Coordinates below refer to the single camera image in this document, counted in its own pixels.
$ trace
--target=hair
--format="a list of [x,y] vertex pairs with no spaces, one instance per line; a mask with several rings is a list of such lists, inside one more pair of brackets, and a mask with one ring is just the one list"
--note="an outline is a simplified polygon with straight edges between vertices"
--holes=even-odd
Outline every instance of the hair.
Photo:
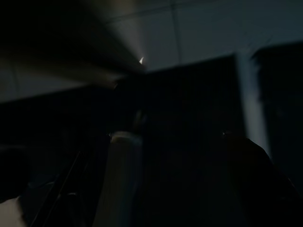
[[27,155],[18,149],[0,152],[0,203],[18,197],[27,187],[30,165]]

